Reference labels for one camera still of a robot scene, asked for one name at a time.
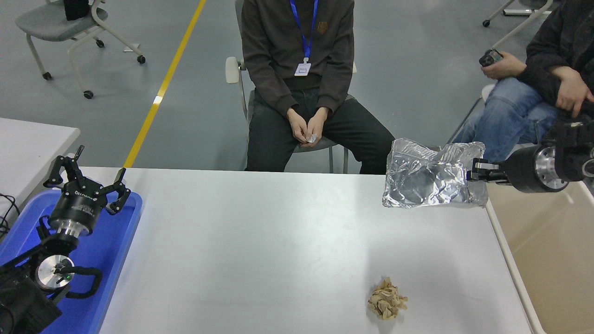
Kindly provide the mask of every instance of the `white desk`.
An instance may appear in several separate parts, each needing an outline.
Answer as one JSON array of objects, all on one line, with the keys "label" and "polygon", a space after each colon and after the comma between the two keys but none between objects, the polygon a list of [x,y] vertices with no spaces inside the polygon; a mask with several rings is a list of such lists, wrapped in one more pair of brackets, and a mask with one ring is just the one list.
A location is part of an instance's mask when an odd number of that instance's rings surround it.
[{"label": "white desk", "polygon": [[[143,213],[101,334],[531,332],[485,209],[385,208],[375,175],[124,180]],[[409,297],[396,320],[367,309],[383,276]]]},{"label": "white desk", "polygon": [[[23,202],[80,134],[77,128],[0,118],[0,193]],[[0,215],[10,203],[0,198]]]}]

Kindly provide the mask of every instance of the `black jacket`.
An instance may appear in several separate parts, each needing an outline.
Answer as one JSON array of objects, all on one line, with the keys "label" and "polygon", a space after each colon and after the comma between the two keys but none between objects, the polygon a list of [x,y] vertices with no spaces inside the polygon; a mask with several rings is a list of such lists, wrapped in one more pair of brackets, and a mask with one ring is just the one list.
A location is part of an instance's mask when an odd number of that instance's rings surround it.
[{"label": "black jacket", "polygon": [[[578,71],[594,92],[594,1],[565,0],[549,15],[526,48],[526,69],[518,80],[536,89],[555,105],[561,81],[551,67]],[[594,103],[584,101],[582,112],[594,116]]]}]

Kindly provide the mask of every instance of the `gray chair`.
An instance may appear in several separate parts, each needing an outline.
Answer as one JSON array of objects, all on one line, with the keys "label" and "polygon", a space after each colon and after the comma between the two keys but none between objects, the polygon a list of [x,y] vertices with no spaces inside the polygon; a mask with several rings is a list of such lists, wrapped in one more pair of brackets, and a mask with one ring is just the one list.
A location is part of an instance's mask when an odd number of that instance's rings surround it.
[{"label": "gray chair", "polygon": [[[107,19],[108,14],[105,10],[99,8],[99,3],[105,3],[105,0],[94,0],[93,5],[91,6],[90,15],[74,21],[66,20],[64,3],[62,0],[54,2],[45,0],[45,2],[45,5],[20,15],[15,21],[17,26],[27,34],[27,43],[29,44],[29,48],[31,49],[33,56],[35,57],[37,66],[42,73],[42,77],[45,80],[51,80],[52,75],[43,68],[43,64],[41,63],[41,59],[37,54],[35,45],[33,45],[31,36],[50,42],[63,42],[69,39],[75,41],[75,43],[72,44],[68,49],[68,57],[70,59],[70,64],[74,69],[74,74],[78,80],[78,85],[83,92],[83,96],[87,99],[93,98],[93,92],[88,90],[85,86],[83,79],[81,78],[78,65],[74,61],[73,57],[74,50],[83,43],[89,41],[90,39],[94,39],[98,47],[105,47],[105,44],[97,38],[97,35],[107,30],[110,34],[119,39],[123,44],[132,49],[132,51],[138,55],[136,60],[140,64],[144,64],[146,62],[143,54],[134,45],[126,41],[122,36],[120,36],[105,23],[105,19]],[[83,33],[86,35],[82,38],[76,37]]]},{"label": "gray chair", "polygon": [[[244,5],[244,0],[236,0],[235,1],[235,10],[236,10],[236,14],[237,14],[237,22],[239,24],[239,32],[241,33],[241,10],[243,8]],[[245,64],[243,62],[243,60],[238,60],[236,57],[228,57],[226,62],[225,62],[225,77],[226,77],[226,81],[228,84],[239,84],[239,94],[241,96],[241,106],[242,109],[244,111],[244,116],[246,121],[248,122],[248,127],[249,127],[249,122],[252,119],[252,113],[253,113],[253,108],[254,105],[253,100],[254,100],[254,91],[252,90],[249,94],[249,99],[248,99],[248,103],[245,103],[245,90],[244,90],[244,81],[243,81],[243,77],[242,77],[242,72],[245,71]],[[355,65],[353,65],[353,73],[356,73],[356,67]],[[353,99],[353,97],[351,95],[349,95],[347,98],[348,99]],[[328,149],[328,158],[330,159],[330,173],[334,172],[334,162],[333,162],[333,154],[332,154],[332,147],[337,145],[335,142],[331,141],[328,138],[325,138],[322,136],[322,139],[318,142],[318,144],[315,147],[312,148],[303,148],[300,145],[297,145],[295,147],[295,153],[302,153],[302,152],[311,152],[311,151],[317,151],[317,150],[323,150],[323,149]],[[344,159],[343,159],[343,173],[347,174],[348,173],[348,167],[349,167],[349,150],[344,147]]]},{"label": "gray chair", "polygon": [[524,27],[526,27],[535,19],[539,18],[541,15],[550,13],[549,10],[554,10],[561,2],[561,0],[519,0],[523,6],[528,8],[527,10],[508,10],[507,7],[514,1],[515,0],[508,0],[482,23],[484,27],[488,27],[491,24],[491,20],[493,20],[501,12],[503,12],[505,16],[529,15],[529,17],[524,22],[520,23],[520,25],[518,25],[514,30],[510,31],[507,35],[495,43],[492,47],[494,49],[499,48],[505,41],[515,36],[520,30],[524,29]]}]

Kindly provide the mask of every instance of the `jeans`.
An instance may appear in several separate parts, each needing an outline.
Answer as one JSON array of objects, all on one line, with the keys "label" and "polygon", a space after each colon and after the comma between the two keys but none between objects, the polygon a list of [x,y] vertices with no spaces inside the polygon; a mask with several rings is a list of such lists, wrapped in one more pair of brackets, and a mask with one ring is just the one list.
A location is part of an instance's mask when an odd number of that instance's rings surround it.
[{"label": "jeans", "polygon": [[[297,113],[307,123],[315,115],[319,89],[292,91],[300,106]],[[299,144],[289,121],[255,91],[249,122],[246,171],[283,172]],[[360,174],[385,174],[386,159],[394,137],[356,99],[348,99],[329,115],[322,136],[349,149],[361,162]]]},{"label": "jeans", "polygon": [[485,102],[485,108],[464,123],[454,143],[481,141],[484,158],[504,161],[516,144],[538,143],[551,128],[559,109],[515,78],[500,80]]}]

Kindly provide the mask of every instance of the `black pants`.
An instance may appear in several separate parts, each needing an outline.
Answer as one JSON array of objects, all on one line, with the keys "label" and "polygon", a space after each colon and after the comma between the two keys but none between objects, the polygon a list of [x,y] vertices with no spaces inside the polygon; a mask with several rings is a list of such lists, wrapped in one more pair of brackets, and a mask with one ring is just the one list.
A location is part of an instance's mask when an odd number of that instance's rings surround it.
[{"label": "black pants", "polygon": [[[292,91],[305,122],[315,115],[318,89]],[[255,91],[254,112],[249,123],[246,171],[283,172],[299,144],[287,118],[274,110]],[[324,123],[322,136],[349,149],[361,162],[360,174],[385,174],[386,158],[394,137],[357,100],[348,99]]]}]

